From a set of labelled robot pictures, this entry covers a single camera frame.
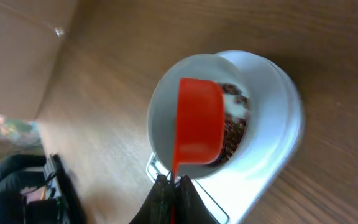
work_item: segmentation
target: kitchen scale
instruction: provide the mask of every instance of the kitchen scale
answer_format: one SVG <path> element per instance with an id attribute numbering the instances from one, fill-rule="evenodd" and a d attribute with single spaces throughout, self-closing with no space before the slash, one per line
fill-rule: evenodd
<path id="1" fill-rule="evenodd" d="M 257 144 L 260 153 L 254 154 L 258 158 L 238 157 L 211 176 L 193 179 L 198 194 L 218 223 L 240 223 L 296 150 L 303 134 L 303 110 L 293 82 L 273 62 L 240 50 L 216 55 L 233 63 L 244 81 L 254 84 L 249 91 L 259 98 L 255 102 L 261 108 L 257 111 L 257 125 L 266 126 L 264 122 L 282 125 L 280 131 L 266 127 L 264 132 L 260 130 L 263 128 L 247 130 L 246 134 L 253 134 L 255 141 L 262 140 Z M 270 110 L 272 105 L 285 110 Z M 146 173 L 154 183 L 159 174 L 167 175 L 168 170 L 152 153 Z"/>

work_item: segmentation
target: wooden table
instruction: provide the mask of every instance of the wooden table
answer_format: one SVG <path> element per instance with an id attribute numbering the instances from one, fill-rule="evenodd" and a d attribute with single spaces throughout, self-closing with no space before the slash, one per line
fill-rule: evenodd
<path id="1" fill-rule="evenodd" d="M 161 76 L 230 49 L 282 67 L 306 114 L 303 144 L 244 223 L 358 223 L 356 0 L 81 2 L 39 118 L 90 223 L 128 223 L 150 190 L 145 119 Z"/>

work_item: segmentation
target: black pants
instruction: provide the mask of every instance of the black pants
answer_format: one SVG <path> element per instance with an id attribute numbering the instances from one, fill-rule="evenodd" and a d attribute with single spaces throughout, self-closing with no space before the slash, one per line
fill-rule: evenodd
<path id="1" fill-rule="evenodd" d="M 0 192 L 20 191 L 25 187 L 45 185 L 42 172 L 22 171 L 27 167 L 41 167 L 46 163 L 45 156 L 13 155 L 0 163 Z"/>

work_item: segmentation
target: brown wooden surface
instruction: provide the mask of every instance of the brown wooden surface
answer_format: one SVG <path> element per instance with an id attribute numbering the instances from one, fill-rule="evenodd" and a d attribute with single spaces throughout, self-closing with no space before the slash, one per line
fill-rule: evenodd
<path id="1" fill-rule="evenodd" d="M 127 223 L 150 189 L 145 118 L 160 77 L 229 49 L 282 67 L 306 114 L 303 144 L 244 223 L 358 223 L 358 1 L 116 0 L 79 12 L 39 118 L 91 223 Z"/>

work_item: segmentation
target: red spoon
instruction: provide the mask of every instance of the red spoon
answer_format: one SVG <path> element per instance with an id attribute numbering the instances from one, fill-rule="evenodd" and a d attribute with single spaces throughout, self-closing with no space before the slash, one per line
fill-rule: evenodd
<path id="1" fill-rule="evenodd" d="M 209 164 L 218 158 L 223 144 L 224 105 L 223 91 L 216 82 L 180 80 L 175 131 L 173 178 L 179 164 Z"/>

